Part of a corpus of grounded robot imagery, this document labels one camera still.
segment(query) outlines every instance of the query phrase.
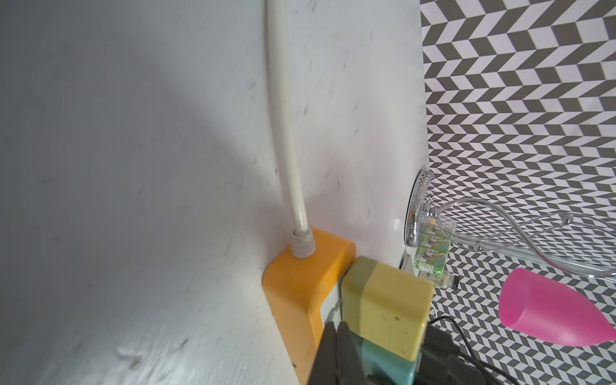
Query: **white surface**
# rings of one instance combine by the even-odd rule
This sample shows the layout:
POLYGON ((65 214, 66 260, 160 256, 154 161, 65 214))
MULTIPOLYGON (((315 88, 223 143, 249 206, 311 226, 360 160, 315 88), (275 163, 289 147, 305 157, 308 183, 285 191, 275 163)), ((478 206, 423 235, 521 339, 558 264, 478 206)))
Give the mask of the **white surface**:
POLYGON ((337 284, 331 289, 330 293, 327 295, 327 297, 325 297, 325 300, 321 304, 320 313, 321 313, 321 322, 323 322, 323 327, 325 327, 325 323, 329 320, 329 321, 332 321, 336 329, 338 329, 338 324, 340 323, 340 321, 342 321, 341 297, 342 297, 342 280, 344 278, 344 274, 342 275, 342 277, 340 277, 337 284))
POLYGON ((416 277, 419 275, 419 272, 415 269, 413 258, 415 253, 417 253, 417 249, 418 248, 407 247, 407 251, 402 258, 402 266, 400 266, 402 270, 416 277))
MULTIPOLYGON (((288 10, 309 222, 394 265, 428 153, 416 3, 288 10)), ((0 3, 0 383, 296 382, 261 290, 292 227, 264 20, 248 0, 0 3)))

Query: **small juice box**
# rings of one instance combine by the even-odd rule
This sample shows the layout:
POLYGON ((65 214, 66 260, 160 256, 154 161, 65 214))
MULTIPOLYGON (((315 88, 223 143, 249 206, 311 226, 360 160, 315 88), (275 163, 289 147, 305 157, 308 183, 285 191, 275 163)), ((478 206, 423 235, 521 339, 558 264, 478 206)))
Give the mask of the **small juice box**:
POLYGON ((435 249, 436 251, 440 251, 441 253, 446 253, 447 251, 449 251, 449 246, 451 245, 451 243, 452 242, 447 238, 442 238, 438 235, 421 234, 421 246, 435 249))
POLYGON ((434 275, 443 275, 447 253, 441 253, 434 249, 420 246, 415 254, 414 266, 419 271, 429 272, 434 275))
POLYGON ((434 222, 434 220, 431 220, 420 223, 419 232, 423 234, 438 235, 439 237, 450 239, 455 232, 456 224, 451 219, 446 218, 444 215, 441 216, 441 223, 444 229, 441 229, 439 225, 434 222))

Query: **black cable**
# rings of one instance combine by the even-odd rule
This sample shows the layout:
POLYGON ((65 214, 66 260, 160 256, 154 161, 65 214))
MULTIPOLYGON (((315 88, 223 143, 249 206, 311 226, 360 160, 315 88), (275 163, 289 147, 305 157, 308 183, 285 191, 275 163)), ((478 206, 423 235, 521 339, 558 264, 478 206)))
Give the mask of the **black cable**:
MULTIPOLYGON (((464 358, 466 360, 469 360, 470 362, 474 363, 473 362, 473 358, 470 355, 468 355, 468 354, 460 353, 460 357, 462 357, 462 358, 464 358)), ((512 383, 514 383, 515 385, 520 385, 520 383, 517 382, 517 379, 514 376, 510 375, 509 373, 507 373, 506 371, 501 370, 501 369, 495 367, 494 365, 491 365, 491 364, 487 363, 486 361, 479 360, 479 362, 481 363, 481 365, 483 365, 483 366, 485 366, 485 367, 487 367, 489 369, 492 369, 493 371, 497 372, 499 375, 502 375, 503 377, 505 377, 506 379, 508 379, 512 383)))
POLYGON ((460 355, 464 358, 466 358, 467 360, 469 360, 473 365, 475 365, 475 367, 477 369, 479 369, 479 371, 483 374, 484 378, 486 379, 486 381, 488 382, 488 385, 490 385, 490 383, 494 384, 494 385, 498 385, 498 380, 496 380, 496 377, 494 377, 491 373, 489 373, 485 367, 489 367, 490 369, 494 370, 495 372, 505 376, 508 380, 512 381, 515 385, 520 385, 519 382, 517 382, 517 380, 515 378, 513 378, 509 373, 505 373, 503 371, 501 371, 500 369, 497 369, 496 367, 493 367, 492 365, 490 365, 489 363, 486 363, 484 361, 481 361, 479 358, 477 358, 477 355, 475 354, 474 350, 471 348, 471 344, 468 342, 468 339, 466 339, 466 336, 464 335, 464 332, 462 331, 462 328, 458 325, 458 323, 456 322, 456 320, 450 316, 450 315, 441 315, 440 317, 437 317, 433 320, 431 320, 430 322, 428 322, 428 324, 433 324, 437 321, 440 320, 447 320, 449 322, 451 322, 453 324, 453 326, 456 327, 456 329, 458 330, 458 334, 462 337, 462 340, 464 341, 464 345, 466 345, 466 350, 468 350, 468 352, 471 355, 466 355, 463 354, 462 352, 460 352, 460 355))
POLYGON ((471 356, 475 360, 479 361, 479 358, 477 358, 477 356, 475 355, 475 352, 471 349, 471 344, 468 342, 468 340, 466 339, 466 336, 462 332, 462 328, 458 325, 456 320, 451 315, 441 315, 440 317, 436 317, 435 319, 428 322, 428 324, 432 325, 433 323, 438 322, 440 320, 448 320, 449 322, 453 324, 453 326, 456 327, 456 329, 458 329, 458 334, 462 337, 462 340, 464 341, 464 345, 466 345, 466 350, 468 350, 468 352, 471 354, 471 356))
POLYGON ((477 358, 477 356, 475 355, 475 352, 471 348, 471 344, 468 342, 468 339, 466 339, 466 336, 462 332, 462 328, 458 325, 458 323, 456 322, 456 320, 452 316, 450 316, 450 315, 441 315, 440 317, 437 317, 437 318, 431 320, 430 322, 428 322, 428 324, 433 324, 433 323, 435 323, 437 321, 440 321, 440 320, 448 320, 449 322, 451 322, 453 324, 453 326, 456 327, 456 329, 458 330, 458 334, 462 337, 462 340, 464 341, 464 345, 466 345, 466 349, 469 351, 469 353, 472 356, 473 364, 477 367, 477 369, 479 369, 481 374, 484 376, 485 380, 488 382, 488 385, 498 385, 498 383, 497 383, 496 379, 494 378, 494 376, 492 376, 490 373, 488 373, 488 371, 485 369, 485 367, 483 367, 481 365, 480 360, 477 358))

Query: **chevron patterned backdrop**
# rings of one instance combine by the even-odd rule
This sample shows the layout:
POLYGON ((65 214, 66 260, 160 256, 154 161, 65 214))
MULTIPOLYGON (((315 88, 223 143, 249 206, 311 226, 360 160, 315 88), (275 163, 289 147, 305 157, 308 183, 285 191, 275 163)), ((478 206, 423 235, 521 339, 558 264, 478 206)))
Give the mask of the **chevron patterned backdrop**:
MULTIPOLYGON (((616 0, 421 3, 435 203, 481 197, 519 222, 564 210, 616 223, 616 0)), ((477 207, 452 216, 465 232, 506 228, 477 207)), ((537 242, 615 266, 604 234, 562 230, 537 242)), ((434 315, 460 320, 481 358, 521 383, 616 383, 612 342, 562 347, 502 327, 498 295, 519 266, 574 287, 616 324, 613 283, 462 249, 448 262, 461 288, 439 290, 434 315)))

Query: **cable connector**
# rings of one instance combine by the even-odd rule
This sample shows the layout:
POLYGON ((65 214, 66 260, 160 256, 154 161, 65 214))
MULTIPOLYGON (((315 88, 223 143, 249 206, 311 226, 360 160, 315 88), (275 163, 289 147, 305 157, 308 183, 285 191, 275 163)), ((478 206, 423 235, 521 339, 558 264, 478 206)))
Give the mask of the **cable connector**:
POLYGON ((297 230, 291 232, 291 252, 295 258, 308 258, 317 250, 314 242, 312 229, 309 227, 305 234, 297 234, 297 230))

